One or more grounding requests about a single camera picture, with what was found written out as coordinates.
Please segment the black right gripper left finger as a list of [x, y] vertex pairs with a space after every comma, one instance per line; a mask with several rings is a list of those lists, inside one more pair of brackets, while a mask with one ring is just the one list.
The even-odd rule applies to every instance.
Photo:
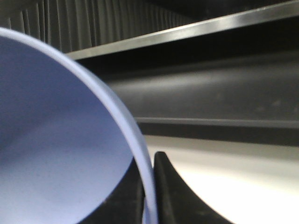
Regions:
[[125, 175], [82, 224], [140, 224], [144, 208], [144, 189], [136, 161], [132, 159]]

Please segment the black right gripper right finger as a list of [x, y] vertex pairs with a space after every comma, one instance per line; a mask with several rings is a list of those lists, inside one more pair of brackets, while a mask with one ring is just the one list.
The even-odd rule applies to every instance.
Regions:
[[165, 152], [155, 153], [154, 175], [160, 224], [231, 223], [191, 190]]

